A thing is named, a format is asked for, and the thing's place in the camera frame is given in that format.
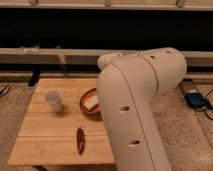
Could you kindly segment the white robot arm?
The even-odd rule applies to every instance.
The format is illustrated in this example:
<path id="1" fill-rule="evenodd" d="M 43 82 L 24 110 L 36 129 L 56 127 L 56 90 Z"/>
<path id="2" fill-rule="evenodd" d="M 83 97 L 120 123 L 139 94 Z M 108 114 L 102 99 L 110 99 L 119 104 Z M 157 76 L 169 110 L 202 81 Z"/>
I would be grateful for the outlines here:
<path id="1" fill-rule="evenodd" d="M 187 63 L 174 48 L 99 57 L 97 94 L 118 171 L 171 171 L 152 98 L 177 86 Z"/>

